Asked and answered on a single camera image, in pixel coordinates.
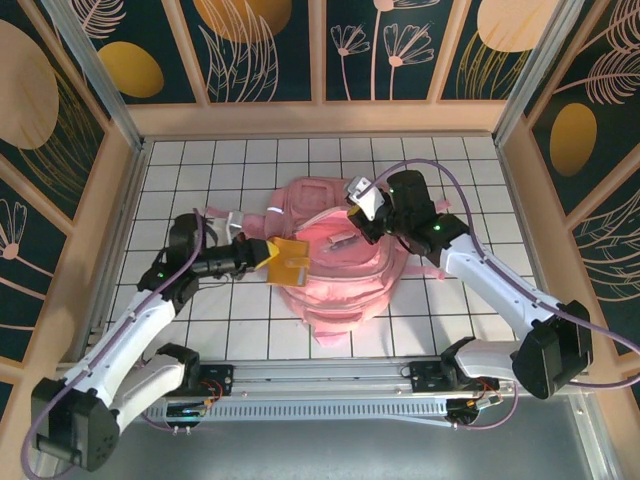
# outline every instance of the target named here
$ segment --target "floral line drawing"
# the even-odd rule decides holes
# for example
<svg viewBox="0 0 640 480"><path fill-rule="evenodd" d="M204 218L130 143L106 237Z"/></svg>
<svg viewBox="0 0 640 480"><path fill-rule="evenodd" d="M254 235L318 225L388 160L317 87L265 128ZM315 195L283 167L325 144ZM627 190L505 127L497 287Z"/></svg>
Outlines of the floral line drawing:
<svg viewBox="0 0 640 480"><path fill-rule="evenodd" d="M640 50L611 50L593 64L587 78L564 85L553 93L583 84L591 103L623 105L622 99L633 96L640 86Z"/></svg>
<svg viewBox="0 0 640 480"><path fill-rule="evenodd" d="M26 288L26 287L23 287L22 285L18 285L17 283L12 282L11 280L7 280L6 278L0 277L0 284L6 285L9 288L12 288L12 289L14 289L14 290L16 290L18 292L24 293L26 295L29 295L29 296L31 296L33 298L37 298L38 300L44 301L44 299L46 298L41 293L34 292L30 288Z"/></svg>
<svg viewBox="0 0 640 480"><path fill-rule="evenodd" d="M53 277L51 272L48 272L31 262L28 262L20 256L20 242L24 235L24 230L27 224L27 207L20 202L15 202L13 205L13 212L9 208L9 203L4 199L0 199L0 260L17 260L27 267L42 273L48 277ZM18 285L6 278L0 277L0 283L10 287L19 292L30 295L39 300L44 300L45 296L34 292L33 290Z"/></svg>
<svg viewBox="0 0 640 480"><path fill-rule="evenodd" d="M575 239L589 278L601 287L598 300L640 297L640 192L610 212L586 218Z"/></svg>
<svg viewBox="0 0 640 480"><path fill-rule="evenodd" d="M212 37L198 26L209 53L207 91L214 102L255 102L264 92L269 94L266 101L271 101L279 75L278 51L271 28L264 18L256 18L248 3L245 3L248 29L234 2L218 3L222 4L224 15L212 0L203 2L207 19L218 33Z"/></svg>
<svg viewBox="0 0 640 480"><path fill-rule="evenodd" d="M440 0L373 0L378 12L376 13L375 26L373 27L373 48L371 49L371 100L376 99L376 60L378 58L378 33L380 31L382 13L395 9L430 7L438 3L440 3Z"/></svg>
<svg viewBox="0 0 640 480"><path fill-rule="evenodd" d="M371 44L369 42L365 42L366 35L362 31L362 25L357 27L349 25L348 27L345 27L344 31L340 25L331 27L331 38L338 50L338 55L340 55L344 91L347 95L347 100L351 100L349 84L347 83L347 72L344 65L344 57L367 52L371 48Z"/></svg>
<svg viewBox="0 0 640 480"><path fill-rule="evenodd" d="M18 150L44 185L60 198L77 203L84 192L99 141L79 95L55 69L54 74L60 99L57 131L40 148Z"/></svg>
<svg viewBox="0 0 640 480"><path fill-rule="evenodd" d="M640 47L640 2L638 0L618 0L609 26L585 43L576 55L581 54L606 35L612 48L619 52L635 50Z"/></svg>
<svg viewBox="0 0 640 480"><path fill-rule="evenodd" d="M109 38L127 14L120 13L124 0L71 0L71 6L84 33L99 40Z"/></svg>
<svg viewBox="0 0 640 480"><path fill-rule="evenodd" d="M623 105L640 87L640 0L620 0L609 26L585 43L578 54L606 36L611 51L591 67L587 78L558 87L553 95L584 85L591 103Z"/></svg>
<svg viewBox="0 0 640 480"><path fill-rule="evenodd" d="M416 65L433 60L433 48L427 48L431 43L429 26L416 27L408 25L398 36L398 24L384 27L384 45L391 65L389 80L389 100L393 100L393 80L396 68L405 65Z"/></svg>

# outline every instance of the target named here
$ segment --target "pink backpack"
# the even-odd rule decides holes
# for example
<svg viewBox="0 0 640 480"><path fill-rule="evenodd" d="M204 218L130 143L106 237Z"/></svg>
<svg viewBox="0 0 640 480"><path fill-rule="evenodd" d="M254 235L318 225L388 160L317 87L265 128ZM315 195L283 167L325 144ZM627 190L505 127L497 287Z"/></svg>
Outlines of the pink backpack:
<svg viewBox="0 0 640 480"><path fill-rule="evenodd" d="M390 235L367 243L347 218L344 185L342 179L298 178L273 193L264 217L245 215L243 222L250 237L309 242L306 285L278 290L323 346L348 338L348 332L386 310L408 258ZM207 213L224 216L211 207Z"/></svg>

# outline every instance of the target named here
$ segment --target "leaf illustration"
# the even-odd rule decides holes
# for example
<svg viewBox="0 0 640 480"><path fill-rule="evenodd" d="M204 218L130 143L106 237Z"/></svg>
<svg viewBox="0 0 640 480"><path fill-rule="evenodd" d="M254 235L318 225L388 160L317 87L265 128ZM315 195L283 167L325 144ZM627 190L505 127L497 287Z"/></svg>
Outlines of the leaf illustration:
<svg viewBox="0 0 640 480"><path fill-rule="evenodd" d="M602 55L591 67L589 76L580 82L585 83L592 102L624 104L624 98L632 96L640 86L640 50L612 50Z"/></svg>
<svg viewBox="0 0 640 480"><path fill-rule="evenodd" d="M214 102L270 101L278 87L278 52L271 28L245 4L246 18L230 0L203 2L213 36L200 28L209 51L207 89Z"/></svg>
<svg viewBox="0 0 640 480"><path fill-rule="evenodd" d="M71 0L71 6L90 38L106 39L127 14L124 0Z"/></svg>
<svg viewBox="0 0 640 480"><path fill-rule="evenodd" d="M618 0L605 32L607 41L618 52L639 48L640 0Z"/></svg>
<svg viewBox="0 0 640 480"><path fill-rule="evenodd" d="M601 301L640 295L640 191L617 208L585 219L575 239Z"/></svg>

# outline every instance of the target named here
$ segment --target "white grid floor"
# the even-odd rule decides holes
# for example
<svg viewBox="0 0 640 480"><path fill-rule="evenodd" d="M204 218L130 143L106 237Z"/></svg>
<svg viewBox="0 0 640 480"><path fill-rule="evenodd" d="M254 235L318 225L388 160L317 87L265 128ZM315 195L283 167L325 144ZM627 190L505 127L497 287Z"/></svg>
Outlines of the white grid floor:
<svg viewBox="0 0 640 480"><path fill-rule="evenodd" d="M135 284L167 240L170 219L192 208L264 213L274 188L298 176L380 174L405 158L437 159L464 186L477 233L517 273L532 278L513 205L489 137L323 138L159 142L154 145L109 328L135 292ZM451 213L462 205L451 183L427 165L434 200L447 198ZM410 259L420 263L418 257ZM372 319L342 345L322 348L284 306L266 272L201 290L145 352L173 342L203 360L267 360L434 355L466 335L511 340L508 325L455 278L407 276L386 315ZM240 301L250 298L251 302Z"/></svg>

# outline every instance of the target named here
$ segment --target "robotic arm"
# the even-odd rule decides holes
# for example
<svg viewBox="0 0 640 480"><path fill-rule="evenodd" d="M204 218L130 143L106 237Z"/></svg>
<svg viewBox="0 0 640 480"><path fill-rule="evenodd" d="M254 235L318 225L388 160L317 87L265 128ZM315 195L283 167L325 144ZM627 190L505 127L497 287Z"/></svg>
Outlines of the robotic arm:
<svg viewBox="0 0 640 480"><path fill-rule="evenodd" d="M199 239L200 254L190 268L135 315L136 308L195 251L195 215L175 219L169 247L159 252L142 276L138 293L115 326L63 379L45 378L33 390L32 416L37 418L70 382L89 372L39 426L33 438L36 449L94 471L110 457L124 429L159 398L176 389L201 390L199 355L183 346L165 345L144 366L132 369L149 343L198 291L200 278L240 279L277 253L270 242L247 239L240 233L241 224L240 212L207 223L205 230L216 246L206 248L206 236ZM116 335L121 328L124 331Z"/></svg>
<svg viewBox="0 0 640 480"><path fill-rule="evenodd" d="M548 313L537 302L557 305L588 321L588 312L582 305L562 305L529 285L472 238L469 227L461 220L436 213L419 172L403 171L390 176L387 182L388 193L370 188L363 195L370 182L362 177L347 188L354 203L349 218L367 241L375 243L384 234L404 239L411 253L427 258L475 290L521 339L485 342L467 337L454 343L441 355L440 362L449 385L464 388L478 377L513 379L534 396L548 398L589 365L590 332ZM247 239L240 233L241 225L240 212L207 224L205 229L216 246L206 248L203 236L200 254L190 268L138 312L141 302L166 278L180 271L198 247L196 216L175 219L169 247L159 252L142 276L138 293L115 327L63 379L43 379L34 389L35 419L63 389L70 389L77 382L38 426L32 438L36 449L94 471L110 457L119 436L146 408L174 390L188 392L198 388L199 355L182 346L165 345L142 368L132 369L153 338L198 291L200 278L241 278L277 254L269 242ZM489 260L499 266L500 272L489 268ZM533 297L523 295L520 289ZM122 328L122 334L116 335ZM78 382L80 374L86 376ZM477 416L478 410L494 403L491 399L482 402L485 404L476 403L477 410L468 421Z"/></svg>
<svg viewBox="0 0 640 480"><path fill-rule="evenodd" d="M555 305L588 321L589 313L581 304L563 305L536 289L472 238L469 226L458 217L436 213L420 172L401 171L387 183L389 193L371 188L362 195L370 185L363 177L347 187L354 204L349 218L367 241L375 243L385 233L405 239L411 253L427 258L478 293L521 339L485 342L467 337L456 342L442 355L449 375L456 377L454 384L477 377L517 380L532 395L545 399L590 364L590 331L538 305Z"/></svg>

